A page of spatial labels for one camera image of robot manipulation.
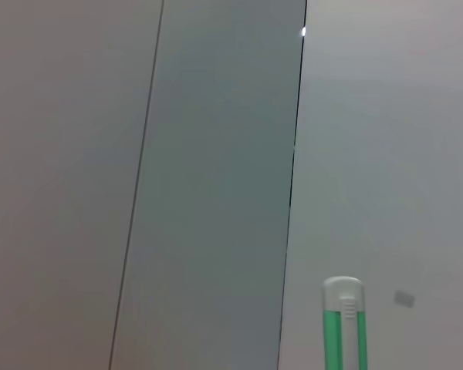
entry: white wall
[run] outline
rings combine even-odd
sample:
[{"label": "white wall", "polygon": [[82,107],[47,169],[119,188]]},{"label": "white wall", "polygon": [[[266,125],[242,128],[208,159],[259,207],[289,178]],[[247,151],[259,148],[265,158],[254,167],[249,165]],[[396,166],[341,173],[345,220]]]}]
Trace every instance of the white wall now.
[{"label": "white wall", "polygon": [[0,369],[108,367],[159,7],[0,0]]},{"label": "white wall", "polygon": [[274,370],[303,0],[167,0],[115,370]]},{"label": "white wall", "polygon": [[463,368],[463,0],[311,1],[305,40],[280,368],[323,368],[336,274],[370,368]]}]

